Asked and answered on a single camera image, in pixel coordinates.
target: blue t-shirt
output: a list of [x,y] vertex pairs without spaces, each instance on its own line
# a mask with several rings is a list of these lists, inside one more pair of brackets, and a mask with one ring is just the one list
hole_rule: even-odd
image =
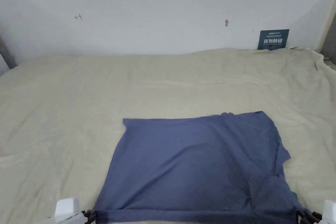
[[264,112],[124,119],[98,222],[295,223],[290,158]]

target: white wall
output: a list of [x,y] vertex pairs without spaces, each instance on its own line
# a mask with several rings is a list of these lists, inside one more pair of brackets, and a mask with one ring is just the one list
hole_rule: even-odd
[[[319,50],[335,0],[0,0],[0,36],[17,63],[50,55],[254,49],[260,30]],[[81,14],[81,19],[74,16]]]

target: beige bedsheet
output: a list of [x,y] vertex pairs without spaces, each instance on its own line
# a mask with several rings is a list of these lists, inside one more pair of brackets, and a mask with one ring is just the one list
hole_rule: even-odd
[[124,117],[263,110],[300,202],[321,212],[336,200],[336,71],[313,51],[49,56],[4,74],[0,94],[1,223],[42,220],[66,197],[92,208]]

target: blue placard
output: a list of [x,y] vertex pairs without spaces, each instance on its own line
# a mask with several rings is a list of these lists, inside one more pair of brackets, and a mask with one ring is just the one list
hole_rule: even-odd
[[258,50],[277,50],[286,47],[289,30],[260,31]]

